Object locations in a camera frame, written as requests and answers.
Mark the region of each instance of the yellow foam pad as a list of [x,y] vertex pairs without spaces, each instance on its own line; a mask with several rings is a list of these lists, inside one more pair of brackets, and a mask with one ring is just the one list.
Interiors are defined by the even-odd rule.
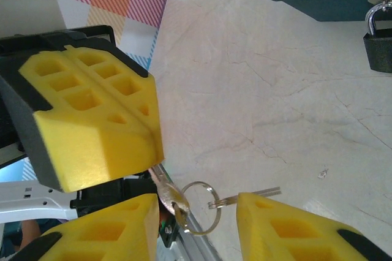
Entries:
[[238,196],[237,225],[244,261],[366,260],[338,233],[343,223],[261,196]]
[[31,56],[19,73],[52,105],[34,119],[62,189],[142,172],[163,158],[154,77],[111,53],[66,47]]
[[61,239],[40,261],[153,261],[159,208],[145,194],[53,227]]

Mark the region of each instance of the checkered cloth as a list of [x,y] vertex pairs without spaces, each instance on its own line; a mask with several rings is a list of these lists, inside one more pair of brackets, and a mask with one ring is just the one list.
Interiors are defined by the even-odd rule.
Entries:
[[106,24],[117,46],[149,69],[166,0],[58,0],[67,28]]

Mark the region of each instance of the padlock shackle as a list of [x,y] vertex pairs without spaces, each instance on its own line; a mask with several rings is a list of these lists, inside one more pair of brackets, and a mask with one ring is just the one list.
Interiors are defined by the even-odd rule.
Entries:
[[365,16],[365,22],[367,24],[367,29],[369,31],[369,34],[371,36],[375,35],[376,27],[375,27],[375,22],[374,22],[374,15],[379,11],[383,10],[385,11],[386,9],[392,8],[392,1],[387,0],[385,2],[381,2],[380,4],[375,5],[372,7]]

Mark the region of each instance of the white marble countertop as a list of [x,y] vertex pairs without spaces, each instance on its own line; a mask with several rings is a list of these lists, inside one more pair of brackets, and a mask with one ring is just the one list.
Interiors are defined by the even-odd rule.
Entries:
[[[365,32],[270,0],[168,0],[151,72],[173,180],[221,197],[280,186],[275,200],[392,254],[392,75],[370,70]],[[187,196],[207,228],[210,195]],[[241,260],[235,206],[222,214],[209,237]]]

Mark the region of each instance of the black padlock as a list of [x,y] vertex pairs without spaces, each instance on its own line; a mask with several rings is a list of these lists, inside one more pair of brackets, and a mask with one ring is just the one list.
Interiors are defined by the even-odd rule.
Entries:
[[374,15],[392,8],[392,1],[381,2],[371,8],[365,21],[369,32],[363,37],[370,68],[374,71],[392,73],[392,28],[376,30]]

